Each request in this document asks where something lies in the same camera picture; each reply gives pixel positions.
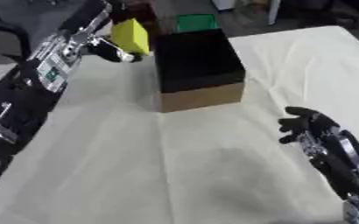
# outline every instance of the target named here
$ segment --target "cardboard box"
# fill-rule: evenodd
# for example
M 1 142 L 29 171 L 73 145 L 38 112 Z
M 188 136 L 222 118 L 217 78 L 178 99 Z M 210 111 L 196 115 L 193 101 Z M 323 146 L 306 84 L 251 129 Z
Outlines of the cardboard box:
M 245 69 L 220 29 L 160 36 L 155 59 L 162 112 L 242 98 Z

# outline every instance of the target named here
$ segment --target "floor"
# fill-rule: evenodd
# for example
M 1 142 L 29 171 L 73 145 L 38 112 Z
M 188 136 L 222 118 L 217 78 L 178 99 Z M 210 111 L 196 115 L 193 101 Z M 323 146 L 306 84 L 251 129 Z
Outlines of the floor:
M 55 32 L 62 21 L 69 17 L 82 2 L 83 0 L 68 0 L 53 6 L 47 0 L 33 0 L 32 3 L 28 3 L 27 0 L 0 0 L 0 15 L 4 21 L 24 27 L 31 35 L 32 47 L 34 47 L 41 39 Z M 245 26 L 238 22 L 238 16 L 233 11 L 219 12 L 210 0 L 154 0 L 153 2 L 157 15 L 163 20 L 179 14 L 215 14 L 218 25 L 229 37 L 278 32 L 298 27 L 297 22 L 293 20 L 279 20 L 273 26 Z M 336 8 L 358 14 L 342 3 L 338 3 Z M 359 38 L 359 30 L 353 31 L 353 34 Z

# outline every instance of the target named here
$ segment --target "yellow cube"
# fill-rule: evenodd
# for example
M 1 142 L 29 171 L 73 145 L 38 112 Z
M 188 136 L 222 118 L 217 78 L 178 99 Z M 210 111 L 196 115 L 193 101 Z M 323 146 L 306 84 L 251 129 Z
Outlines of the yellow cube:
M 128 53 L 150 53 L 148 32 L 135 18 L 114 25 L 111 40 Z

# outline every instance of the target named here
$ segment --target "white cloth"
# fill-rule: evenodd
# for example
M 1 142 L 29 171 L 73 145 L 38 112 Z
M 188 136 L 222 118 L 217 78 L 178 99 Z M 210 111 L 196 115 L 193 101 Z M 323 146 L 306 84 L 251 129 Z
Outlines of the white cloth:
M 359 42 L 324 27 L 231 43 L 248 71 L 242 102 L 171 114 L 155 113 L 153 59 L 85 58 L 0 180 L 0 224 L 341 220 L 299 146 L 278 144 L 277 119 L 306 106 L 359 139 Z

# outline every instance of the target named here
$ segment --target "robot forearm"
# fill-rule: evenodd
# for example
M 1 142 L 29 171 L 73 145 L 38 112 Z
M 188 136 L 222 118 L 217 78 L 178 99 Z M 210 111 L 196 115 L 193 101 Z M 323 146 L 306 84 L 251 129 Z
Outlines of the robot forearm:
M 116 16 L 114 12 L 121 13 L 122 9 L 114 0 L 87 0 L 27 61 L 0 80 L 0 177 L 56 106 L 68 76 L 81 62 L 83 48 L 104 55 L 106 60 L 135 59 L 133 54 L 95 35 Z
M 329 117 L 307 108 L 286 108 L 298 116 L 280 119 L 282 144 L 298 142 L 311 164 L 343 200 L 345 220 L 359 224 L 359 142 Z

